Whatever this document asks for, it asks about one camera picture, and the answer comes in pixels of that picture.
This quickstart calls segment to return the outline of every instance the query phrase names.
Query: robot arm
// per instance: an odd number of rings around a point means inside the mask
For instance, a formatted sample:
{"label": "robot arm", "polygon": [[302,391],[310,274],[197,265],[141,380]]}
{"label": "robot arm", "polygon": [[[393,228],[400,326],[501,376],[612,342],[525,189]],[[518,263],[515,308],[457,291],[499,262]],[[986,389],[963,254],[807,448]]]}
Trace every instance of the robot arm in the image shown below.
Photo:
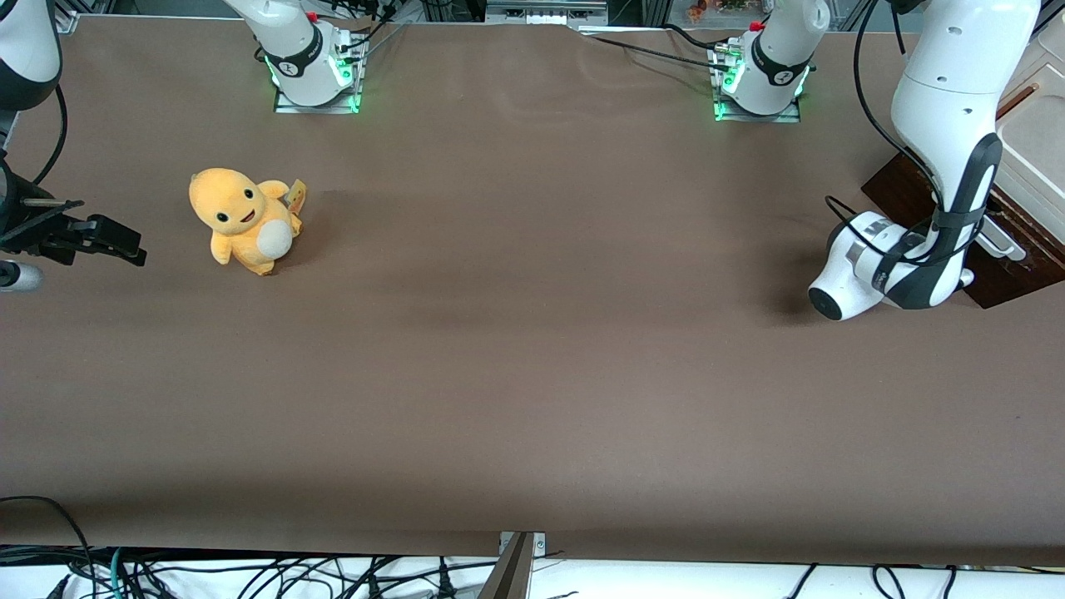
{"label": "robot arm", "polygon": [[824,0],[779,0],[761,31],[739,38],[743,60],[722,91],[752,114],[780,113],[809,72],[831,19]]}
{"label": "robot arm", "polygon": [[29,110],[60,81],[53,0],[0,0],[0,110]]}
{"label": "robot arm", "polygon": [[1038,0],[929,5],[891,102],[902,143],[924,163],[938,190],[928,234],[871,211],[840,224],[829,239],[824,270],[808,291],[819,312],[846,320],[879,302],[930,308],[972,281],[964,269],[965,250],[979,232],[1002,155],[995,112],[1038,12]]}
{"label": "robot arm", "polygon": [[[0,0],[0,111],[32,109],[59,86],[63,60],[53,14],[53,0]],[[5,157],[0,149],[0,250],[68,265],[79,252],[106,254],[144,265],[140,233],[101,214],[70,216],[83,203],[58,200],[38,187],[47,167],[30,181],[12,172]],[[32,291],[40,280],[36,266],[0,261],[0,292]]]}
{"label": "robot arm", "polygon": [[350,32],[311,22],[298,2],[223,0],[248,23],[266,54],[277,87],[294,103],[316,107],[351,85],[338,63],[353,60]]}

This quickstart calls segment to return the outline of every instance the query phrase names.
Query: table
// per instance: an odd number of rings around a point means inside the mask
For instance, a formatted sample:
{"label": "table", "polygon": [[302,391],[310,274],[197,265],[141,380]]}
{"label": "table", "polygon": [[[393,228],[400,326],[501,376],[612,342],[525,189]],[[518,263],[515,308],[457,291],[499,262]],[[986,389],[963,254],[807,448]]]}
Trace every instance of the table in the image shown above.
{"label": "table", "polygon": [[[665,32],[619,38],[698,58]],[[275,115],[239,21],[88,17],[46,181],[144,234],[2,297],[0,491],[94,545],[1065,563],[1065,288],[847,323],[805,300],[891,156],[825,36],[800,125],[561,27],[409,27],[363,112]],[[884,115],[902,63],[868,37]],[[28,113],[16,172],[44,162]],[[220,268],[192,174],[307,182],[276,276]],[[37,508],[0,541],[70,543]]]}

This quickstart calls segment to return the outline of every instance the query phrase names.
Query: stuffed toy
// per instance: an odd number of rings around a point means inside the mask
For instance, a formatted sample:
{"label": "stuffed toy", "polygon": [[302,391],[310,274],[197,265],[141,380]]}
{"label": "stuffed toy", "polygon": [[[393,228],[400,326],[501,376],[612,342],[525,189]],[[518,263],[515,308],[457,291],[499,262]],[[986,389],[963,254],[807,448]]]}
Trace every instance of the stuffed toy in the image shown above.
{"label": "stuffed toy", "polygon": [[208,168],[193,176],[189,199],[200,221],[211,227],[211,255],[219,264],[229,257],[257,275],[274,271],[274,261],[288,254],[304,228],[298,214],[307,187],[292,189],[281,181],[258,185],[229,168]]}

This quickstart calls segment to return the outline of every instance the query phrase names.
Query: white belly patch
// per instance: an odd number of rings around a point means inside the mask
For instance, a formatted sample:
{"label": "white belly patch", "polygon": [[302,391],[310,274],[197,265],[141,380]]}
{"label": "white belly patch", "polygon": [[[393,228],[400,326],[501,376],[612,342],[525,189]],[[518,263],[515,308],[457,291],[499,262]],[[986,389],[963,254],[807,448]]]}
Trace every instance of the white belly patch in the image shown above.
{"label": "white belly patch", "polygon": [[259,229],[256,246],[263,256],[276,260],[292,247],[292,227],[281,220],[267,221]]}

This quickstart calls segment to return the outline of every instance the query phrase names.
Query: wire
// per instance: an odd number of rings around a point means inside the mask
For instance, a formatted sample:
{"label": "wire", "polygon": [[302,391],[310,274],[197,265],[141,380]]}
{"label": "wire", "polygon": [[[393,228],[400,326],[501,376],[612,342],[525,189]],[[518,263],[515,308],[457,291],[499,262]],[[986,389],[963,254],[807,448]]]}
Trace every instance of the wire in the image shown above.
{"label": "wire", "polygon": [[366,58],[368,59],[370,54],[373,54],[374,52],[377,51],[378,48],[380,48],[381,46],[388,44],[389,39],[392,39],[392,36],[395,35],[396,33],[399,33],[399,31],[402,31],[403,28],[405,28],[405,27],[407,27],[407,23],[400,23],[395,29],[393,29],[392,31],[390,31],[389,34],[384,36],[384,39],[381,39],[380,42],[377,43],[376,46],[374,46],[373,48],[366,50]]}
{"label": "wire", "polygon": [[712,63],[708,63],[708,62],[704,62],[704,61],[694,61],[694,60],[691,60],[691,59],[686,59],[684,56],[677,56],[675,54],[667,54],[666,52],[659,52],[658,50],[651,50],[651,49],[648,49],[648,48],[641,48],[639,46],[633,46],[632,44],[625,44],[624,42],[616,42],[613,39],[606,39],[604,37],[596,37],[594,35],[592,35],[591,38],[594,39],[594,41],[596,41],[596,42],[602,42],[604,44],[609,44],[611,46],[618,46],[619,48],[626,48],[628,50],[636,50],[637,52],[643,52],[645,54],[652,54],[652,55],[655,55],[655,56],[661,56],[663,59],[669,59],[671,61],[677,61],[677,62],[682,62],[682,63],[688,63],[688,64],[699,65],[701,67],[711,68],[711,69],[715,69],[715,70],[728,70],[728,67],[725,66],[725,65],[712,64]]}
{"label": "wire", "polygon": [[796,584],[794,589],[791,590],[791,595],[788,595],[784,599],[797,599],[799,594],[802,593],[802,587],[806,584],[806,579],[809,578],[809,574],[814,573],[815,568],[817,568],[817,562],[810,564],[809,567],[806,568],[806,571],[799,578],[799,582]]}
{"label": "wire", "polygon": [[902,29],[899,28],[899,12],[895,10],[895,4],[891,4],[891,23],[895,25],[895,41],[899,44],[899,53],[905,56],[906,43],[902,41]]}
{"label": "wire", "polygon": [[[60,92],[59,85],[55,86],[55,92],[58,93],[58,97],[60,98],[60,107],[63,107],[61,110],[63,111],[63,114],[65,115],[66,114],[66,102],[64,102],[63,99],[62,99],[63,95],[62,95],[62,92]],[[66,137],[66,127],[63,128],[63,133],[61,134],[61,140],[63,137]],[[63,147],[63,144],[61,142],[60,145],[58,146],[58,148],[62,149],[62,147]],[[58,156],[58,155],[59,155],[59,152],[55,152],[53,156]],[[93,570],[93,555],[92,555],[92,553],[88,550],[88,541],[85,540],[85,534],[81,532],[81,527],[79,527],[78,522],[76,522],[73,520],[73,517],[70,516],[70,513],[67,512],[66,508],[64,508],[62,505],[60,505],[60,502],[55,501],[52,498],[43,497],[43,496],[39,496],[39,495],[15,495],[15,496],[11,496],[11,497],[0,497],[0,503],[4,503],[4,502],[7,502],[7,501],[37,501],[37,502],[47,503],[48,505],[50,505],[52,507],[52,509],[54,509],[55,512],[58,512],[59,515],[62,516],[63,519],[67,521],[67,524],[70,524],[70,528],[73,530],[73,534],[78,535],[78,543],[81,544],[81,550],[82,550],[82,552],[85,555],[85,562],[88,565],[89,571]],[[99,589],[97,588],[98,581],[96,580],[95,573],[94,573],[94,576],[92,578],[93,578],[93,599],[97,599],[97,597],[99,596]]]}
{"label": "wire", "polygon": [[1017,566],[1017,567],[1020,568],[1020,569],[1022,569],[1022,570],[1029,570],[1029,571],[1037,572],[1037,573],[1041,573],[1041,574],[1065,574],[1065,571],[1046,570],[1046,569],[1043,569],[1043,568],[1034,568],[1032,566]]}
{"label": "wire", "polygon": [[370,33],[366,34],[365,37],[363,37],[362,39],[359,39],[355,44],[348,44],[347,46],[341,46],[340,47],[340,51],[341,52],[346,52],[346,51],[348,51],[348,50],[350,50],[353,48],[358,48],[359,46],[362,46],[363,44],[366,44],[367,42],[370,42],[370,38],[373,37],[375,33],[377,33],[378,31],[380,31],[381,28],[384,27],[388,22],[389,22],[389,19],[381,19],[380,22],[377,23],[377,27],[375,27],[374,29],[370,30]]}
{"label": "wire", "polygon": [[943,588],[943,599],[950,599],[950,589],[954,588],[954,579],[957,578],[956,566],[947,566],[947,569],[950,570],[950,577],[947,578],[947,586]]}
{"label": "wire", "polygon": [[[880,585],[880,570],[885,570],[887,576],[891,577],[891,581],[895,582],[895,588],[899,592],[898,597],[892,597]],[[872,567],[872,583],[876,587],[876,590],[884,596],[885,599],[906,599],[906,594],[902,592],[902,584],[899,582],[899,577],[895,576],[895,571],[887,566],[875,565]]]}
{"label": "wire", "polygon": [[613,18],[612,18],[612,19],[610,19],[610,20],[609,20],[609,21],[608,21],[608,22],[606,23],[606,25],[607,25],[607,27],[610,27],[611,25],[613,25],[613,23],[618,22],[618,18],[619,18],[619,17],[621,17],[621,15],[625,13],[625,9],[627,9],[627,7],[628,7],[628,5],[629,5],[629,4],[632,4],[632,3],[633,3],[633,0],[628,0],[627,2],[625,2],[624,4],[622,4],[622,5],[621,5],[621,9],[620,9],[620,10],[618,11],[618,13],[617,13],[616,15],[613,15]]}
{"label": "wire", "polygon": [[115,548],[115,553],[111,556],[111,588],[115,599],[125,599],[122,589],[118,586],[118,553],[121,550],[121,547]]}
{"label": "wire", "polygon": [[33,178],[33,184],[39,185],[48,173],[51,172],[52,166],[55,166],[55,161],[60,159],[60,153],[63,152],[63,146],[66,145],[66,131],[67,131],[67,110],[66,110],[66,98],[63,96],[63,87],[59,84],[55,85],[55,99],[60,102],[60,137],[55,140],[55,148],[52,150],[52,156],[48,158],[48,162],[45,163],[45,167],[40,169],[40,174]]}
{"label": "wire", "polygon": [[681,35],[681,37],[684,37],[685,41],[688,42],[688,44],[691,44],[692,46],[694,46],[697,48],[702,48],[704,50],[712,50],[714,47],[717,46],[718,44],[723,44],[725,42],[728,42],[728,37],[723,37],[721,39],[718,39],[717,42],[700,42],[699,39],[695,39],[694,37],[692,37],[687,31],[681,29],[679,27],[677,27],[677,26],[675,26],[675,25],[673,25],[671,22],[668,22],[668,23],[663,25],[662,29],[668,29],[670,31],[675,31],[676,33],[678,33]]}

